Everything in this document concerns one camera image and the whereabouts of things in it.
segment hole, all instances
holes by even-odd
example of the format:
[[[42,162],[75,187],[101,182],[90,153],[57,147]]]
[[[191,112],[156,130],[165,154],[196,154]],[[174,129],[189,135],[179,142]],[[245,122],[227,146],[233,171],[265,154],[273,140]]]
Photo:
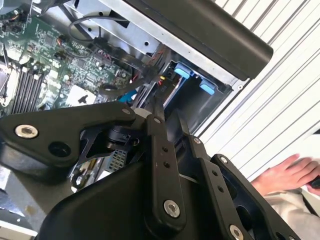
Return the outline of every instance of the hole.
[[[176,208],[175,208],[175,206],[173,206],[172,204],[169,204],[168,208],[169,208],[173,213],[176,212]]]
[[[239,232],[238,230],[234,230],[233,232],[234,232],[234,234],[235,234],[237,237],[240,236],[240,232]]]
[[[32,134],[32,129],[29,128],[29,127],[24,127],[24,128],[21,129],[21,132],[23,134]]]
[[[54,141],[50,143],[49,152],[58,158],[65,158],[71,154],[71,148],[61,141]]]
[[[286,238],[280,232],[276,232],[275,235],[279,240],[286,240]]]
[[[164,165],[167,169],[170,168],[170,164],[169,164],[167,161],[165,161],[165,162],[163,163],[163,165]]]
[[[236,212],[239,215],[240,221],[245,228],[245,230],[249,231],[252,229],[252,218],[250,216],[250,213],[245,209],[243,206],[238,206],[236,208]]]
[[[222,186],[218,186],[218,189],[219,189],[219,191],[222,192],[222,193],[225,192],[225,190],[222,188]]]
[[[135,139],[133,139],[133,140],[132,140],[132,142],[131,142],[131,143],[132,143],[132,146],[134,146],[134,147],[135,147],[135,146],[139,145],[140,140],[139,140],[139,138],[135,138]]]
[[[227,179],[225,176],[223,176],[223,180],[226,184],[227,190],[230,193],[230,196],[232,198],[232,200],[234,200],[237,197],[237,189],[235,188],[235,186],[229,181],[229,179]]]

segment screw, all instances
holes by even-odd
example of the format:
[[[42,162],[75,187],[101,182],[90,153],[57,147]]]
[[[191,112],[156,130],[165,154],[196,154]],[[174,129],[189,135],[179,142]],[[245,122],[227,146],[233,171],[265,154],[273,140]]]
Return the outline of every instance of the screw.
[[[158,123],[158,124],[161,123],[161,121],[160,121],[158,118],[156,118],[156,117],[155,117],[153,120],[154,120],[156,123]]]
[[[228,160],[227,160],[225,157],[223,157],[223,156],[220,157],[220,160],[221,160],[221,162],[223,162],[224,164],[227,164],[227,163],[228,163]]]
[[[178,204],[176,204],[172,200],[165,201],[163,204],[163,208],[164,208],[166,214],[168,214],[170,217],[173,217],[176,219],[177,217],[180,216],[180,208],[179,208]]]
[[[195,137],[195,138],[193,139],[193,141],[194,141],[196,144],[201,144],[201,141],[199,140],[199,138],[196,138],[196,137]]]
[[[39,132],[38,130],[31,125],[19,125],[14,130],[15,134],[23,139],[34,139],[38,136]]]
[[[231,235],[236,240],[244,240],[244,235],[242,234],[241,230],[236,225],[230,225],[229,227]]]
[[[126,109],[126,108],[123,108],[122,112],[124,112],[125,114],[128,114],[128,115],[131,114],[130,111],[128,109]]]

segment cable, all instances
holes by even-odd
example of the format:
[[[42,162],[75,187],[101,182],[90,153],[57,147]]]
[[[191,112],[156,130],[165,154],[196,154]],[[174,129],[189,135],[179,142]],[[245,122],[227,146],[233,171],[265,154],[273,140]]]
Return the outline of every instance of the cable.
[[[133,83],[125,86],[124,88],[121,89],[105,89],[106,85],[101,85],[99,88],[99,94],[104,96],[104,97],[111,97],[111,98],[116,98],[122,95],[125,95],[128,92],[131,92],[135,90],[138,87],[141,87],[144,83],[146,83],[145,78],[139,78],[138,80],[134,81]]]
[[[17,14],[15,16],[9,17],[9,18],[3,18],[3,19],[0,19],[0,22],[13,21],[13,20],[16,20],[19,16],[20,16],[20,14]]]
[[[63,42],[61,39],[58,38],[56,41],[57,41],[58,45],[66,52],[67,55],[69,55],[70,57],[76,58],[76,59],[87,59],[96,53],[96,51],[91,51],[88,55],[78,55],[78,54],[75,54],[75,53],[71,52],[70,50],[68,50],[63,45]]]
[[[70,37],[78,42],[92,42],[92,39],[80,39],[75,37],[72,34],[72,27],[74,25],[80,24],[84,21],[90,20],[90,19],[104,19],[104,20],[113,20],[113,21],[117,21],[117,22],[126,22],[128,21],[127,19],[124,18],[119,18],[119,17],[113,17],[113,16],[100,16],[100,15],[93,15],[93,16],[84,16],[82,18],[79,18],[78,20],[72,22],[69,26],[68,26],[68,34],[70,35]]]
[[[69,19],[70,22],[74,22],[77,19],[69,12],[69,10],[64,6],[60,5],[59,8],[63,12],[63,14]],[[91,36],[81,27],[79,24],[75,24],[74,27],[88,40],[92,40]]]

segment metal panel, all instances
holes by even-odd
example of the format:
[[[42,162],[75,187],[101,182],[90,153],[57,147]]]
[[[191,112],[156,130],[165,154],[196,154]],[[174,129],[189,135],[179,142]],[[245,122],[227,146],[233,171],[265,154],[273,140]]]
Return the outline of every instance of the metal panel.
[[[217,0],[269,43],[265,69],[212,122],[197,132],[209,155],[221,153],[250,180],[320,128],[320,2]]]

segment green circuit board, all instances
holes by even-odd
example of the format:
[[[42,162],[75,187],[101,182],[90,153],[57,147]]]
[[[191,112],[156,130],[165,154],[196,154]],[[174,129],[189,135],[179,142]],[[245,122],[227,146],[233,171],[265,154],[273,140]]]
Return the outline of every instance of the green circuit board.
[[[74,98],[89,95],[88,104],[106,102],[107,99],[98,94],[100,85],[123,88],[132,78],[132,72],[122,69],[99,51],[90,54],[90,49],[77,42],[68,42],[68,49],[89,57],[69,56],[59,45],[61,36],[61,32],[38,17],[10,23],[10,29],[0,21],[0,40],[6,46],[8,57],[27,67],[41,68],[42,74],[46,74],[38,106],[46,104],[47,109],[52,109],[77,105],[73,104],[75,100],[70,99],[70,94],[76,95]]]

